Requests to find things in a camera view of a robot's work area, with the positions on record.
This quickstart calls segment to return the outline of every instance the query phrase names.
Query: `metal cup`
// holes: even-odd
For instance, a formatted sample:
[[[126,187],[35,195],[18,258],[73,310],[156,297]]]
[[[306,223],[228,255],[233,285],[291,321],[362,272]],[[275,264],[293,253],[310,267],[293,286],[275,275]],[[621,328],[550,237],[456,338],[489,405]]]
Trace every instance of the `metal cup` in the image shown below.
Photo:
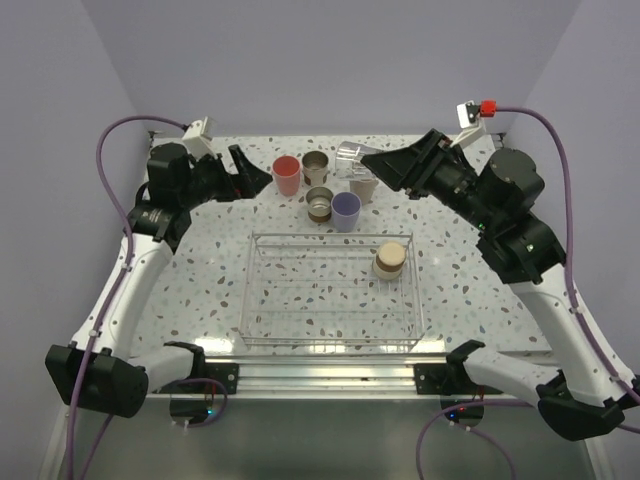
[[[329,172],[329,157],[319,151],[305,153],[302,157],[304,183],[312,187],[324,185]]]
[[[326,187],[313,187],[307,192],[306,198],[309,218],[316,223],[328,222],[333,192]]]

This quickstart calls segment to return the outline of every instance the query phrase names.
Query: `beige cup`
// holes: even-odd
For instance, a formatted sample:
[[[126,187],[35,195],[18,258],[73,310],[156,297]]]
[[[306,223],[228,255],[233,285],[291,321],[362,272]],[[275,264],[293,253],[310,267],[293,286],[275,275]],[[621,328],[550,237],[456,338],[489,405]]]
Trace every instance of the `beige cup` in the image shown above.
[[[373,191],[378,186],[379,180],[377,178],[368,178],[365,180],[351,180],[349,182],[349,188],[352,193],[355,193],[360,197],[362,205],[365,205],[371,201]]]

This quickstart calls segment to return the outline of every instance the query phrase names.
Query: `speckled white table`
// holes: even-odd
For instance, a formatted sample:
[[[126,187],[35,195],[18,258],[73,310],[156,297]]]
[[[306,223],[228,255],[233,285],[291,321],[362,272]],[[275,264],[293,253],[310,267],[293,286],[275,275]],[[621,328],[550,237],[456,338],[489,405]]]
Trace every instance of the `speckled white table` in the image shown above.
[[[232,162],[226,147],[236,143],[252,162],[270,170],[278,156],[288,154],[300,159],[310,150],[326,152],[331,167],[335,148],[344,140],[396,149],[418,138],[220,137],[214,143],[230,170]],[[486,136],[466,155],[474,167],[481,169],[493,151],[493,142]],[[348,182],[334,175],[329,176],[327,186],[334,193],[349,189]],[[151,293],[132,354],[147,353],[169,340],[197,343],[209,355],[304,354],[304,349],[291,348],[248,350],[238,328],[251,232],[333,231],[331,223],[318,225],[307,218],[304,195],[308,188],[302,184],[294,197],[284,197],[271,184],[256,200],[210,203],[195,210],[193,225]],[[475,230],[435,199],[411,201],[381,185],[373,202],[363,207],[357,227],[362,233],[414,234],[425,319],[425,335],[414,352],[446,352],[469,339],[505,352],[549,350],[531,315],[482,261],[475,248]],[[331,349],[323,352],[334,353]]]

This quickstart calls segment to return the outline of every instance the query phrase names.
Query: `metal wire rack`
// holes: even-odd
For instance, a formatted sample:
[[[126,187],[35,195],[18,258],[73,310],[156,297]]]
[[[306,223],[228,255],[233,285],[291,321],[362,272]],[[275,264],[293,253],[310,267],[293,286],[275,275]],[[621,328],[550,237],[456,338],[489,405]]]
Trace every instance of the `metal wire rack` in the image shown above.
[[[407,248],[403,272],[392,281],[372,270],[376,250],[389,240]],[[412,235],[252,234],[240,334],[247,346],[310,352],[414,346],[424,323]]]

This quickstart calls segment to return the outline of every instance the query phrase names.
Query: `white wall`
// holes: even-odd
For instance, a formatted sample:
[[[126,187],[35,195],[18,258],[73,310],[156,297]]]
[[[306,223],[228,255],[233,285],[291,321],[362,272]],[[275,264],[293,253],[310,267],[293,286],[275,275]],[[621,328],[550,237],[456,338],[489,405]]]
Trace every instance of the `white wall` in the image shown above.
[[[324,134],[456,131],[458,103],[522,104],[580,0],[83,2],[139,111]]]
[[[637,0],[584,0],[526,105],[548,116],[567,149],[577,283],[614,348],[640,373],[639,18]],[[507,139],[539,165],[547,189],[536,212],[563,232],[561,170],[551,140],[524,117]],[[637,412],[632,419],[640,425]],[[640,438],[614,433],[607,446],[617,478],[636,478]]]
[[[32,479],[60,405],[45,355],[86,318],[121,236],[96,140],[134,109],[77,0],[5,2],[0,61],[0,476]],[[145,145],[138,126],[106,149],[127,205]]]

